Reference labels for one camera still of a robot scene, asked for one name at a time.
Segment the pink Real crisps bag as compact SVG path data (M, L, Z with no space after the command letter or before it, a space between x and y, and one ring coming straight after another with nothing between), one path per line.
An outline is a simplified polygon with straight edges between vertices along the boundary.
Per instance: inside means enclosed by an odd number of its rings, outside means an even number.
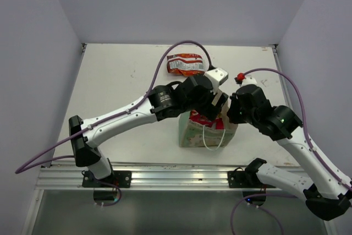
M221 116L217 116L215 120L211 121L207 119L205 116L200 115L197 111L192 110L190 112L189 119L192 122L198 123L200 125L205 125L206 127L222 130L224 129L224 121Z

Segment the green printed paper bag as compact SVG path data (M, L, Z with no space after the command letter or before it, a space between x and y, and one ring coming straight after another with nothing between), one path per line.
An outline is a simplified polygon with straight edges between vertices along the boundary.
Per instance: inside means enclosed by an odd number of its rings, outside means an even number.
M189 119L190 112L180 115L178 120L178 144L182 148L204 147L210 151L217 151L221 147L226 147L234 138L238 125L229 122L227 111L229 103L221 117L224 121L224 129L216 130L205 125L192 122Z

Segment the red orange snack bag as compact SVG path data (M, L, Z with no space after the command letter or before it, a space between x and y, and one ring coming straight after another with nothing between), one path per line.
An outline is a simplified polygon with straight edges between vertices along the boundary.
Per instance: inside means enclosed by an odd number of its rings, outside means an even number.
M167 72L185 77L205 72L203 58L194 53L178 53L167 56Z

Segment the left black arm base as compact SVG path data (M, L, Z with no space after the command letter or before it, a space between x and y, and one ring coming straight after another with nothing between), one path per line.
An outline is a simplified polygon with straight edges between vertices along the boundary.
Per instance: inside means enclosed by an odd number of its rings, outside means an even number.
M131 171L117 171L114 170L113 173L104 178L100 179L98 182L94 180L90 171L82 171L83 175L82 186L84 188L105 188L108 185L102 184L101 182L113 184L118 186L119 188L130 188L131 180L132 180L132 172Z

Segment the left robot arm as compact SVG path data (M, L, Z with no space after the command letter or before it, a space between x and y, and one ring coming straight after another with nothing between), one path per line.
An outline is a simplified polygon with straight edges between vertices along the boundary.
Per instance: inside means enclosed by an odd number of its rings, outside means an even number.
M220 114L228 95L219 91L227 76L208 74L158 85L131 104L99 117L69 118L70 143L77 167L86 167L102 187L110 186L114 173L99 147L108 139L135 127L176 118L192 110L213 121Z

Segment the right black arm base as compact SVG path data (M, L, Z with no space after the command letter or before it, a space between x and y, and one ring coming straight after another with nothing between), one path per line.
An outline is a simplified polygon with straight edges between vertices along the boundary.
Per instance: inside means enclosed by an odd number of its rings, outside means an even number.
M227 172L229 188L256 188L259 185L256 172L238 167Z

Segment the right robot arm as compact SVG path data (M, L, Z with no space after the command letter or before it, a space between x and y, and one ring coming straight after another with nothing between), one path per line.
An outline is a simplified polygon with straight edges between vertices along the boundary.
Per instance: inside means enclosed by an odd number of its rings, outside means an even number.
M301 119L287 106L272 106L255 84L242 85L230 97L229 120L248 123L289 152L307 173L307 177L282 170L256 158L237 174L249 186L277 187L297 197L317 217L330 221L351 206L351 178L339 170L321 149L304 135Z

